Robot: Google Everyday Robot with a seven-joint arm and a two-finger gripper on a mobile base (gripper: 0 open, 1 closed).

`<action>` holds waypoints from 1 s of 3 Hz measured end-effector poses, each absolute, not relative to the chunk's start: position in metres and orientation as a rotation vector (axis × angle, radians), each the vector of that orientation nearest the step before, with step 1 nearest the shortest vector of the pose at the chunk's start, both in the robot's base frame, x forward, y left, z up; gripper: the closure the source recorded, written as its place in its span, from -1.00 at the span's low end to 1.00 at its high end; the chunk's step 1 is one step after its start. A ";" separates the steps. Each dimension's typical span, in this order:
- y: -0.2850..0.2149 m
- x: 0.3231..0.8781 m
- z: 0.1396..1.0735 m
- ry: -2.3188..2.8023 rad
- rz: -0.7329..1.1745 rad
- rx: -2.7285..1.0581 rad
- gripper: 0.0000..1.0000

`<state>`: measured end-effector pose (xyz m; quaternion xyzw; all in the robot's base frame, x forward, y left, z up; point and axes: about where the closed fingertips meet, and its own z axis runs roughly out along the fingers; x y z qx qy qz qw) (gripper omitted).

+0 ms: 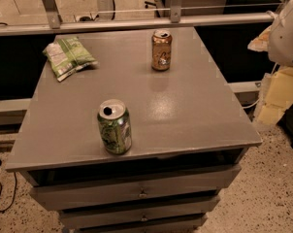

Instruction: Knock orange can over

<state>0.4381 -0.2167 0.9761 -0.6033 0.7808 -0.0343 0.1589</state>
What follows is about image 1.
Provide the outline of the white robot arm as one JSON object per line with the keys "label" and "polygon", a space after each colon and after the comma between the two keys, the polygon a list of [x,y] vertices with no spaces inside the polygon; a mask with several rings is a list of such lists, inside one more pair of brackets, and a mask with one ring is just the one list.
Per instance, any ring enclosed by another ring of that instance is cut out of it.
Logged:
{"label": "white robot arm", "polygon": [[271,25],[268,56],[279,65],[293,67],[293,0],[284,6]]}

